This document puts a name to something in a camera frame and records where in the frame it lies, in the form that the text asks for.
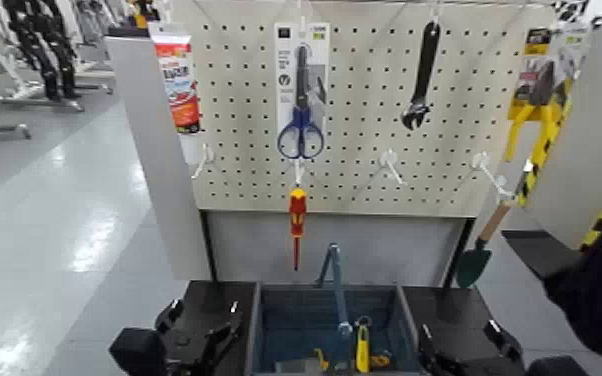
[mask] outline store floor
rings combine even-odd
[[[81,114],[0,109],[0,122],[34,133],[0,135],[0,375],[121,375],[110,341],[152,325],[186,286],[170,274],[122,104],[102,93],[84,103]],[[504,239],[490,248],[479,289],[526,360],[571,354],[602,376],[602,357]]]

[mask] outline black wrench handle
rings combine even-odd
[[[429,79],[432,77],[432,68],[434,67],[434,58],[436,49],[439,47],[441,37],[441,26],[438,22],[431,21],[425,26],[425,33],[422,37],[422,48],[420,49],[420,63],[418,65],[418,78],[415,83],[415,92],[411,102],[415,102],[427,95]]]

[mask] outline white pegboard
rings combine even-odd
[[[273,24],[304,14],[332,27],[326,147],[306,162],[303,180],[309,211],[478,215],[490,182],[471,170],[471,158],[480,151],[501,158],[525,35],[549,25],[552,9],[444,4],[428,92],[432,111],[409,131],[399,114],[414,89],[433,3],[306,1],[301,11],[296,4],[175,3],[175,21],[192,30],[201,124],[216,155],[194,181],[198,206],[288,210],[294,170],[276,147]],[[390,148],[408,186],[379,171],[379,157]]]

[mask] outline screwdriver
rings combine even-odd
[[[294,188],[289,195],[289,214],[292,224],[292,238],[294,239],[294,270],[299,270],[299,247],[303,236],[303,222],[306,219],[306,192],[301,188]]]

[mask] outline blue-handled scissors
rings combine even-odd
[[[322,130],[313,122],[308,105],[308,65],[305,46],[298,49],[296,67],[296,104],[292,122],[278,135],[278,150],[290,159],[314,158],[324,149]]]

